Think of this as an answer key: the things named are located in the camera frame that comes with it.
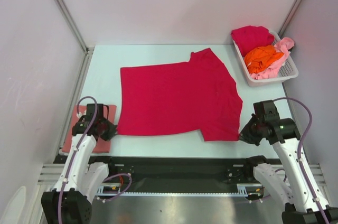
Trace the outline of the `crimson red t-shirt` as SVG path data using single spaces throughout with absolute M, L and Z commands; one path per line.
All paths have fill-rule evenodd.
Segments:
M 236 141 L 242 99 L 236 82 L 211 49 L 187 62 L 120 70 L 118 132 L 163 136 L 199 130 L 205 141 Z

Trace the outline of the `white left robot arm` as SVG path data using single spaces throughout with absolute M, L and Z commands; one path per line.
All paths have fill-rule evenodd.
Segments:
M 112 181 L 117 169 L 109 163 L 89 163 L 92 153 L 108 153 L 116 133 L 115 105 L 75 106 L 62 150 L 68 154 L 64 168 L 41 205 L 48 223 L 89 223 L 92 202 L 100 183 Z

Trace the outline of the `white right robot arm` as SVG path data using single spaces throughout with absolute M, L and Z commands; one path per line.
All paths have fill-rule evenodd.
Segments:
M 260 182 L 281 205 L 283 223 L 337 223 L 337 208 L 330 206 L 319 189 L 303 150 L 300 134 L 291 118 L 281 119 L 273 100 L 257 102 L 239 140 L 258 146 L 266 139 L 277 153 L 287 182 L 277 177 L 264 156 L 246 159 L 243 175 L 249 182 Z

